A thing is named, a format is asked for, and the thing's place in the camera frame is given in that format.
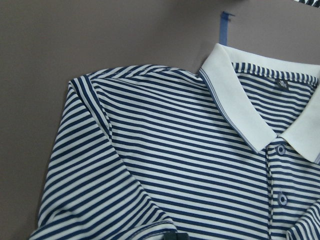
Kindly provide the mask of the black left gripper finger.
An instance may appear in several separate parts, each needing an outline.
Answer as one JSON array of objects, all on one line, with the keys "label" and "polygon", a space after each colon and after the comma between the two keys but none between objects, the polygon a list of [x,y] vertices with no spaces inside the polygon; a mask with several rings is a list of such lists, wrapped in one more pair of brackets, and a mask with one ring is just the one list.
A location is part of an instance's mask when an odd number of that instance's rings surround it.
[{"label": "black left gripper finger", "polygon": [[167,232],[163,235],[164,240],[189,240],[187,233]]}]

